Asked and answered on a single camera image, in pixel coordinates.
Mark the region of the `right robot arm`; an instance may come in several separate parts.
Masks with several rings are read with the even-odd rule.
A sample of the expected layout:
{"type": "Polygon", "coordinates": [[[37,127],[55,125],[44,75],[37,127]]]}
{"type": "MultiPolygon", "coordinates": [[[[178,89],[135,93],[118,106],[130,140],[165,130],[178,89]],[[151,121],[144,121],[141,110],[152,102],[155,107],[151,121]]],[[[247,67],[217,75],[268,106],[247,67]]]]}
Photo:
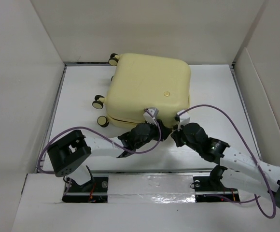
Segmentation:
{"type": "Polygon", "coordinates": [[[241,189],[273,200],[280,209],[280,166],[254,159],[222,140],[209,137],[197,123],[175,126],[171,137],[177,147],[185,145],[205,161],[215,163],[208,179],[212,189],[241,189]]]}

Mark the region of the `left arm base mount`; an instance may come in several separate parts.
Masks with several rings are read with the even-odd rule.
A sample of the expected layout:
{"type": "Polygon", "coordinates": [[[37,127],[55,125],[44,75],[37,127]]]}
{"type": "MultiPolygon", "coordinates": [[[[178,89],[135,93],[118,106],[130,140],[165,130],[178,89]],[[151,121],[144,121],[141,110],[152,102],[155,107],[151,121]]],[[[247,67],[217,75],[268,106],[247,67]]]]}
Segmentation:
{"type": "Polygon", "coordinates": [[[95,176],[94,182],[89,181],[82,186],[65,177],[65,189],[62,201],[65,203],[107,203],[108,182],[107,176],[95,176]]]}

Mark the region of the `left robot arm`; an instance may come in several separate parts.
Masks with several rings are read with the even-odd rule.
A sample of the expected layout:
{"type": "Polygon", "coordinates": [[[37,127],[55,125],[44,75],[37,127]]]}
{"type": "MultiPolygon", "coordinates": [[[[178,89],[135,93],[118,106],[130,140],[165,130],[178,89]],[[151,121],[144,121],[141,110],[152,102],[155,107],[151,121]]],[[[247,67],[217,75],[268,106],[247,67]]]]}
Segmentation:
{"type": "Polygon", "coordinates": [[[71,187],[81,192],[90,191],[96,182],[91,170],[84,164],[88,157],[121,159],[148,153],[153,149],[139,149],[152,140],[157,143],[166,140],[172,132],[159,119],[153,123],[139,123],[131,131],[111,139],[102,134],[98,137],[86,137],[82,133],[83,129],[71,128],[68,134],[50,144],[46,150],[54,175],[66,177],[71,187]]]}

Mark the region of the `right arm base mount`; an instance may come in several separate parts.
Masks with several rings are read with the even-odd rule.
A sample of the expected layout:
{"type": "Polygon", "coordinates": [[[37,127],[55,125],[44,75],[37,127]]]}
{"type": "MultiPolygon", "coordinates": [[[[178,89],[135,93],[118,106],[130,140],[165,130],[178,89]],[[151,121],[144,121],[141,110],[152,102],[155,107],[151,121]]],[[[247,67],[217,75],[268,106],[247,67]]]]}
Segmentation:
{"type": "Polygon", "coordinates": [[[190,188],[195,191],[197,203],[240,202],[236,188],[225,188],[221,183],[214,184],[209,176],[193,176],[190,188]]]}

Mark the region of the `yellow hard-shell suitcase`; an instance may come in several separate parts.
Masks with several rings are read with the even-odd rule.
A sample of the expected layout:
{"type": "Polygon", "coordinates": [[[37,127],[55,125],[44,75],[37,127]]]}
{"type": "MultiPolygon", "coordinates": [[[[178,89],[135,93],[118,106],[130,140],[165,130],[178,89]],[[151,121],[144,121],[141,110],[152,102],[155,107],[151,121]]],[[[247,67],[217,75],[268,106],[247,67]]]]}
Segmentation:
{"type": "Polygon", "coordinates": [[[156,108],[163,124],[172,128],[175,115],[190,107],[191,68],[182,60],[151,55],[112,53],[108,60],[116,67],[107,95],[96,95],[92,105],[106,109],[97,123],[133,128],[145,122],[145,109],[156,108]]]}

